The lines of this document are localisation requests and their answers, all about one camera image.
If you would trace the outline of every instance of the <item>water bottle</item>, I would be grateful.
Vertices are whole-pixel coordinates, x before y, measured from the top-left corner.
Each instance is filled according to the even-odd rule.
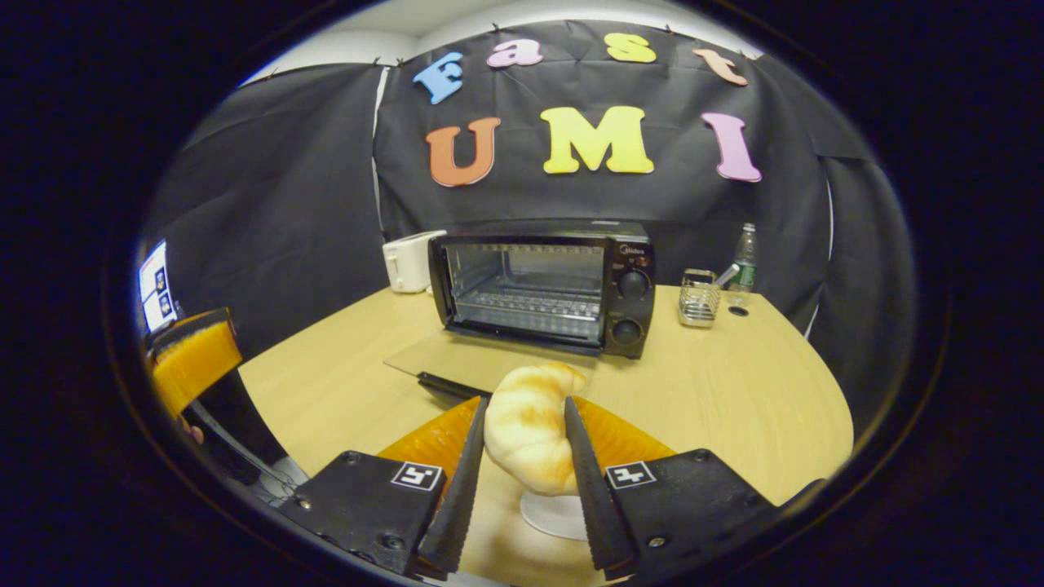
[[[758,271],[758,239],[754,236],[754,224],[743,225],[743,233],[736,243],[736,264],[739,273],[729,283],[729,304],[743,306],[746,295],[754,288],[754,274]]]

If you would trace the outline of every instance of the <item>wire basket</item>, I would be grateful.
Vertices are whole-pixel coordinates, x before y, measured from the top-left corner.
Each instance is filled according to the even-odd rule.
[[[678,320],[686,326],[714,326],[721,286],[715,285],[717,275],[706,269],[685,269],[682,291],[678,297]]]

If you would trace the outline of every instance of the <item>oven knob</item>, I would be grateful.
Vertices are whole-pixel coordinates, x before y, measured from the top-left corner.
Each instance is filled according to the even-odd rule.
[[[633,320],[621,320],[613,327],[613,338],[621,346],[636,343],[642,337],[642,327]]]
[[[649,280],[639,272],[624,274],[620,278],[620,295],[627,300],[637,300],[645,295],[649,288]]]

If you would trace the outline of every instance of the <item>croissant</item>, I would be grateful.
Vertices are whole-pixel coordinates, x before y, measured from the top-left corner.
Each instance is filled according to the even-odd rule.
[[[490,459],[533,493],[576,495],[564,414],[566,397],[585,384],[583,374],[561,362],[508,373],[485,409]]]

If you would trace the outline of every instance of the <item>bottle label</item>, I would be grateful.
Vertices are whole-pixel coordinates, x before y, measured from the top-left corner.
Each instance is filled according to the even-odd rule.
[[[733,276],[732,283],[740,285],[743,287],[754,287],[754,274],[757,272],[757,267],[746,263],[736,263],[739,265],[739,272]]]

